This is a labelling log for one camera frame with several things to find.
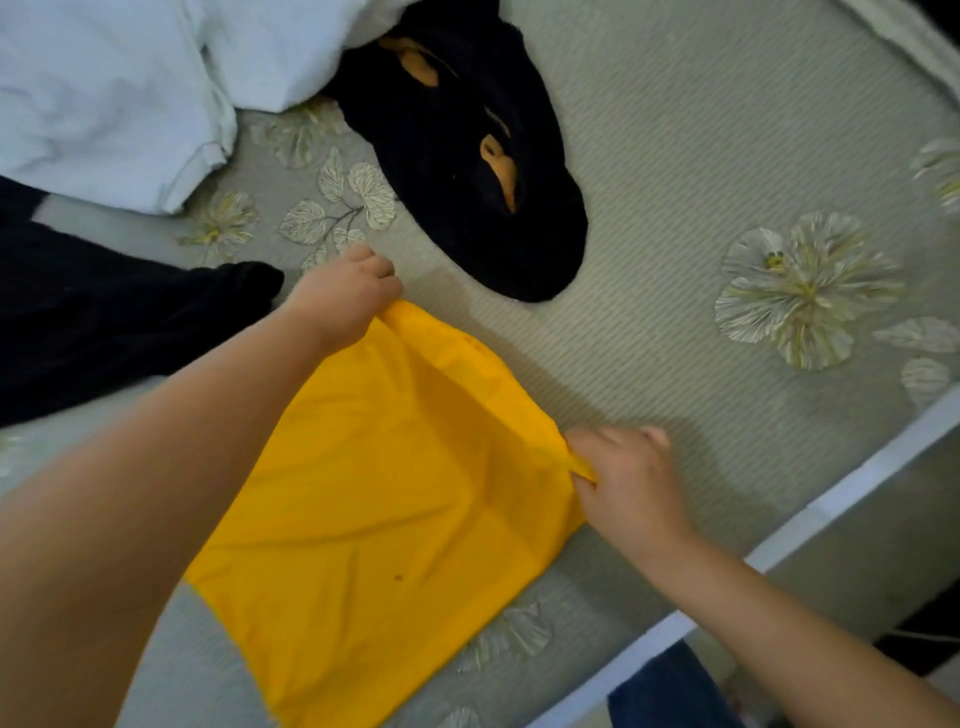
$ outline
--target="flower print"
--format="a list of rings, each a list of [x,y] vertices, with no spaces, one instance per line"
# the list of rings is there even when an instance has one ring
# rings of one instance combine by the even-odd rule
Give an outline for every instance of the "flower print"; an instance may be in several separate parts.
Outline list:
[[[503,659],[536,657],[552,639],[553,632],[540,616],[537,602],[508,607],[464,647],[457,672],[479,671]]]
[[[254,144],[273,147],[284,167],[302,169],[313,164],[324,139],[346,130],[347,123],[337,103],[317,95],[253,124],[251,137]]]
[[[937,197],[949,215],[960,215],[960,139],[936,139],[914,159],[917,177],[932,176]]]
[[[383,173],[368,162],[358,162],[344,177],[340,150],[330,149],[317,177],[321,194],[333,206],[333,212],[313,200],[300,200],[280,223],[279,233],[301,245],[319,245],[332,236],[337,253],[366,240],[364,232],[353,226],[363,214],[371,230],[384,230],[396,217],[394,190]]]
[[[960,352],[960,329],[949,321],[921,316],[874,331],[874,338],[899,349],[951,354]],[[946,364],[926,356],[909,359],[900,372],[900,382],[918,411],[940,398],[953,382]]]
[[[894,303],[903,290],[899,266],[868,249],[857,220],[814,212],[789,240],[760,229],[733,243],[722,269],[734,276],[714,305],[733,341],[770,340],[792,366],[820,370],[848,359],[845,324]]]
[[[228,191],[201,199],[190,217],[194,230],[180,243],[202,246],[200,265],[214,267],[232,260],[237,248],[250,241],[250,226],[256,222],[257,212],[246,192]]]

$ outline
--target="right hand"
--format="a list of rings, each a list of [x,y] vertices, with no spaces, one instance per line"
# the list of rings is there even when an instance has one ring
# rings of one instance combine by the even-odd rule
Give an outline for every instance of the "right hand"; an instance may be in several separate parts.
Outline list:
[[[594,484],[572,473],[587,521],[637,569],[646,571],[700,540],[666,432],[576,428],[566,441],[599,479]]]
[[[373,317],[402,293],[391,260],[361,243],[307,272],[278,312],[309,322],[330,355],[360,341]]]

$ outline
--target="yellow fabric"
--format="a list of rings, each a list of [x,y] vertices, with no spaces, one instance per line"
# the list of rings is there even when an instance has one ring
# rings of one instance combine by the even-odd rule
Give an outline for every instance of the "yellow fabric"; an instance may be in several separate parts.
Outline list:
[[[554,559],[568,469],[503,362],[400,302],[304,384],[186,578],[281,724],[371,728]]]

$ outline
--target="forearm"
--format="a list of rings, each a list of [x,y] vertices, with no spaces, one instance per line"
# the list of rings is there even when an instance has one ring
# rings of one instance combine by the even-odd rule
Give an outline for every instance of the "forearm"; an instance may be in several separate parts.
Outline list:
[[[706,542],[639,565],[713,634],[798,726],[956,726],[925,682]]]
[[[69,605],[70,619],[162,605],[323,355],[309,327],[275,312],[14,491],[0,583],[16,589],[0,618],[8,598]]]

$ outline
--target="mattress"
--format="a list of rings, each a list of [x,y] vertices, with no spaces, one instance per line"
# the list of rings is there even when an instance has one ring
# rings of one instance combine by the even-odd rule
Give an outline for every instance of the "mattress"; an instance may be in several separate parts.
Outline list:
[[[911,169],[926,143],[960,136],[949,80],[830,0],[513,0],[504,10],[551,92],[590,219],[583,268],[550,303],[485,290],[402,204],[371,195],[381,182],[372,148],[323,101],[280,117],[240,114],[234,159],[184,216],[53,198],[38,219],[181,265],[265,260],[290,280],[362,237],[394,259],[411,301],[487,344],[561,426],[669,429],[697,523],[747,553],[960,370],[950,343],[960,326],[958,230],[935,185]],[[332,158],[348,180],[353,170],[366,180],[336,203],[322,184]],[[227,195],[253,215],[237,229],[220,221],[220,244],[205,244],[204,206]],[[304,226],[318,208],[336,221],[323,233]],[[802,371],[774,342],[732,340],[714,305],[745,232],[788,238],[821,211],[858,220],[871,250],[898,263],[887,279],[900,288],[895,303],[844,324],[849,358]],[[3,432],[0,487],[151,386]],[[522,726],[669,611],[585,527],[390,724]],[[236,647],[181,586],[120,724],[270,720]]]

